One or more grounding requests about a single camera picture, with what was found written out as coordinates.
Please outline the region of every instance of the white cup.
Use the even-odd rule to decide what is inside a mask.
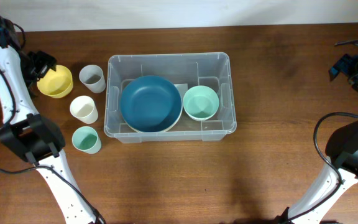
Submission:
[[[95,154],[102,148],[102,142],[95,129],[83,126],[78,128],[71,139],[73,146],[88,154]]]
[[[101,93],[106,88],[103,71],[97,65],[87,65],[81,69],[80,81],[93,93]]]
[[[85,124],[92,124],[99,116],[94,101],[88,96],[75,98],[70,104],[70,113]]]

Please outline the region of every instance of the bowl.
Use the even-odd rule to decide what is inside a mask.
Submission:
[[[72,91],[73,76],[68,68],[63,65],[56,65],[56,71],[50,69],[37,82],[37,87],[44,95],[52,98],[62,98]]]
[[[185,93],[183,107],[191,119],[206,121],[218,111],[219,98],[208,86],[194,86]]]
[[[122,117],[137,132],[168,131],[180,119],[182,108],[174,84],[152,75],[130,82],[120,100]]]

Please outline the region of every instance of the dark blue dish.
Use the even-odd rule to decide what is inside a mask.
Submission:
[[[136,131],[158,132],[171,128],[181,115],[178,89],[170,81],[145,76],[122,91],[120,109],[125,122]]]

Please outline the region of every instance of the gray storage box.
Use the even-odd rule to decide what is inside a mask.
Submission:
[[[218,112],[207,121],[192,120],[183,110],[177,124],[164,133],[137,133],[122,118],[122,90],[134,79],[157,75],[190,89],[205,85],[219,96]],[[109,60],[104,132],[123,143],[143,141],[218,141],[236,130],[229,56],[222,52],[203,54],[115,55]]]

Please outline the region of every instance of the white wall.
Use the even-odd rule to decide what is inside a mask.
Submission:
[[[358,22],[358,0],[0,0],[27,31]]]

